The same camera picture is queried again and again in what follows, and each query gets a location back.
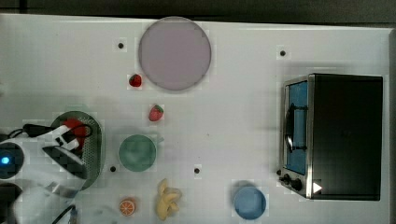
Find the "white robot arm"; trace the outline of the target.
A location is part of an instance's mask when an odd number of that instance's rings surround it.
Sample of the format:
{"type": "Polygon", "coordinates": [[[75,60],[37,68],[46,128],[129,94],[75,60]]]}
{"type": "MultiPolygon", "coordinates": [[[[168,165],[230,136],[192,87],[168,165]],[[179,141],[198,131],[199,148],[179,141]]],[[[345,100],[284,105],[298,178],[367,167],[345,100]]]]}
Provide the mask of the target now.
{"type": "Polygon", "coordinates": [[[27,138],[1,143],[1,181],[21,189],[12,205],[18,224],[52,224],[86,180],[82,159],[58,143],[27,138]]]}

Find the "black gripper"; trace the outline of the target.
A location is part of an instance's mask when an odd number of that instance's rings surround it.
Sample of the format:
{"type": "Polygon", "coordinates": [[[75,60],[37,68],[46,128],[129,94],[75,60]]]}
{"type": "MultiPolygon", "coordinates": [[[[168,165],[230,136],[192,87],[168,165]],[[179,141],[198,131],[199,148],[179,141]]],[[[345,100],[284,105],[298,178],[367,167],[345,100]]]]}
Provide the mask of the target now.
{"type": "Polygon", "coordinates": [[[88,177],[87,169],[82,159],[64,147],[43,147],[43,151],[71,175],[81,179],[88,177]]]}

